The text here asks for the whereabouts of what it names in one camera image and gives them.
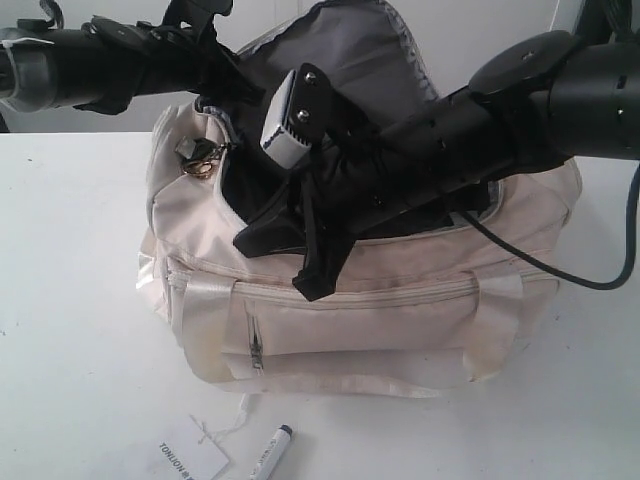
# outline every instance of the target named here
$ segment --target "white tag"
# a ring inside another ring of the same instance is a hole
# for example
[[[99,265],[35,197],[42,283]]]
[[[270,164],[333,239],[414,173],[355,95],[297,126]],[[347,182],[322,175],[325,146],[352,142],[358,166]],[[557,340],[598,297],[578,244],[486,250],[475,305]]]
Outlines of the white tag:
[[[193,420],[186,418],[158,438],[137,443],[93,465],[92,479],[211,480],[229,459]]]

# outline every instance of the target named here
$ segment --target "table surface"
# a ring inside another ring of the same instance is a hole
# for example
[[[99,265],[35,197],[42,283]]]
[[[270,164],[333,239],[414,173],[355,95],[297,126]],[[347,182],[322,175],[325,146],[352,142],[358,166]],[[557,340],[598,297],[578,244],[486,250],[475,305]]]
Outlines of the table surface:
[[[187,415],[240,401],[196,379],[136,292],[150,134],[0,135],[0,478],[80,480]],[[580,159],[584,193],[558,259],[616,275],[633,162]],[[273,479],[635,479],[640,295],[564,286],[497,378],[442,398],[264,396],[221,442],[247,478],[275,428]]]

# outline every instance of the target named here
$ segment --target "white bag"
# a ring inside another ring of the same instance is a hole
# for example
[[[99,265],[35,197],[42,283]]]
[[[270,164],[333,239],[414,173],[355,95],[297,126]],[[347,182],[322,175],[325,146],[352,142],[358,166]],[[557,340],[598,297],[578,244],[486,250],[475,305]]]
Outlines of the white bag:
[[[291,285],[302,256],[248,259],[234,248],[246,225],[218,175],[182,173],[174,149],[184,136],[229,140],[222,119],[192,105],[157,122],[138,288],[194,373],[224,390],[431,396],[499,372],[558,290],[555,277],[462,226],[358,242],[337,292],[307,302]],[[581,192],[574,162],[499,190],[483,223],[552,263]]]

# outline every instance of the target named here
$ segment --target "white marker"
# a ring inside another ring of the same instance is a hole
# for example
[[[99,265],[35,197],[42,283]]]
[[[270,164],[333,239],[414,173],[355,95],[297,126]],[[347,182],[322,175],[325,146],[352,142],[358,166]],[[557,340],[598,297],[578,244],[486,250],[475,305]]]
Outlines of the white marker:
[[[278,460],[280,460],[280,457],[282,457],[282,454],[287,449],[292,434],[293,430],[287,425],[281,426],[276,431],[269,445],[267,445],[267,449],[260,457],[260,460],[258,460],[256,468],[254,468],[251,475],[249,475],[249,480],[268,480]]]

